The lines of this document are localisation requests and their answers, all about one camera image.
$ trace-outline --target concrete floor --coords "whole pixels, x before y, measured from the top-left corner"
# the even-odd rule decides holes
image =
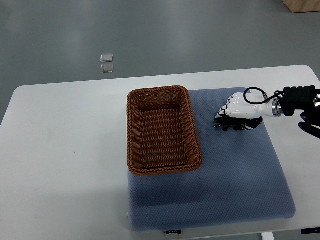
[[[102,53],[114,72],[100,73]],[[320,78],[320,12],[292,14],[281,0],[0,1],[1,122],[22,85],[289,65]]]

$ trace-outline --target brown woven basket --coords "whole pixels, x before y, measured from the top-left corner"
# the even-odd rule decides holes
[[[202,152],[186,88],[165,86],[129,93],[127,157],[130,172],[141,176],[200,167]]]

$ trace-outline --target blue mat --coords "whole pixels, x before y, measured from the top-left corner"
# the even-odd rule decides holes
[[[135,176],[128,171],[133,231],[177,230],[292,218],[296,207],[264,124],[214,128],[217,111],[245,88],[190,91],[203,163],[195,171]]]

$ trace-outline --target white table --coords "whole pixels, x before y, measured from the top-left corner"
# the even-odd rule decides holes
[[[29,85],[0,127],[0,239],[162,240],[128,229],[127,95],[133,89],[284,87],[320,82],[307,66]],[[264,118],[297,212],[292,219],[183,229],[181,239],[320,227],[320,139],[294,117]]]

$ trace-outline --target white robotic hand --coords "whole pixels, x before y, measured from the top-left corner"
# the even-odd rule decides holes
[[[246,93],[246,99],[250,102],[261,103],[267,96],[255,93]],[[281,114],[277,112],[276,101],[270,100],[263,104],[251,104],[244,98],[244,93],[237,92],[229,97],[227,103],[222,106],[214,119],[214,127],[228,128],[234,126],[235,130],[252,130],[258,127],[262,122],[262,116],[278,117]]]
[[[263,102],[262,94],[247,93],[246,98],[251,102]],[[229,116],[236,119],[257,119],[262,116],[277,117],[276,101],[269,101],[264,104],[250,104],[245,101],[244,94],[237,92],[229,97],[227,103],[222,106],[215,119]]]

